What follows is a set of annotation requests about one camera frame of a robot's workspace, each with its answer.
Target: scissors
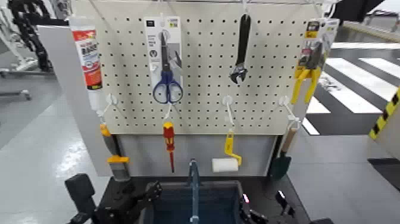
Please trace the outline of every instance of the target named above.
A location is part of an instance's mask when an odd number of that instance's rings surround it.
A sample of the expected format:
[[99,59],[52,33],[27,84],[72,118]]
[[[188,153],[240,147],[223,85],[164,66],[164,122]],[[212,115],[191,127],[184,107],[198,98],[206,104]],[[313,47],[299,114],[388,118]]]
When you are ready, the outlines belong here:
[[163,32],[161,33],[161,81],[153,89],[153,97],[160,104],[176,103],[183,97],[183,89],[174,79],[168,61],[167,44]]

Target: white pegboard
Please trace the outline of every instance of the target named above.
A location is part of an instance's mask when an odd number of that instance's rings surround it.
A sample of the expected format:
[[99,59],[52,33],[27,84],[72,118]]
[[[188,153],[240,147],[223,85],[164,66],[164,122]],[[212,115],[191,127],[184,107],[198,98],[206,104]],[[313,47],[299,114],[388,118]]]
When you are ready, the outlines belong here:
[[281,135],[288,125],[281,96],[292,95],[293,74],[310,4],[248,4],[252,18],[245,81],[228,77],[236,62],[242,4],[212,2],[89,1],[75,2],[80,15],[94,17],[106,93],[120,101],[105,119],[112,133],[161,134],[168,105],[152,97],[142,19],[178,15],[182,21],[184,97],[171,112],[177,134],[226,134],[225,95],[235,132]]

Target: red screwdriver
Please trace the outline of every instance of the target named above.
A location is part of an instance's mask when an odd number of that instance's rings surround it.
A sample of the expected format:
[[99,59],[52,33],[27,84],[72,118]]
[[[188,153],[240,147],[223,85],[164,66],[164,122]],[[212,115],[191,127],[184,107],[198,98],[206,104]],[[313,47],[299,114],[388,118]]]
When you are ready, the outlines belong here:
[[174,125],[172,122],[165,122],[163,125],[164,128],[164,138],[165,138],[165,143],[167,144],[167,151],[170,153],[170,163],[171,163],[171,170],[174,173],[175,172],[175,167],[174,167]]

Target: black and white striped floor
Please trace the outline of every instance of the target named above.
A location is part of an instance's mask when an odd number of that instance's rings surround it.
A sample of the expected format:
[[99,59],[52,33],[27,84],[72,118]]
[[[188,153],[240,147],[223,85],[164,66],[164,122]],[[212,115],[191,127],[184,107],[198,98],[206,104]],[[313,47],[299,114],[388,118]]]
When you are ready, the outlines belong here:
[[334,43],[303,127],[365,135],[400,86],[400,43]]

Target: white stripe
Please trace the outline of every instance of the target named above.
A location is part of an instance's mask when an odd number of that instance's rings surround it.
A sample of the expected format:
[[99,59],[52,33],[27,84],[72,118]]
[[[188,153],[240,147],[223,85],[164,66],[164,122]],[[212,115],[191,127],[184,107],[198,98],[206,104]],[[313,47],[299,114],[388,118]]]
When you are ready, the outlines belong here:
[[353,113],[381,113],[378,108],[366,101],[351,89],[331,77],[329,74],[322,72],[319,80],[321,86],[341,102],[345,107]]
[[320,133],[314,128],[314,126],[308,121],[307,118],[304,117],[303,119],[303,127],[310,135],[320,135]]
[[330,111],[319,100],[312,97],[307,108],[307,114],[330,114]]
[[382,58],[360,58],[361,61],[368,63],[382,71],[391,74],[397,78],[400,78],[400,66],[391,63],[390,61],[386,61]]
[[387,101],[390,101],[397,91],[396,86],[351,64],[343,58],[328,58],[326,63]]
[[400,43],[333,43],[332,49],[400,49]]

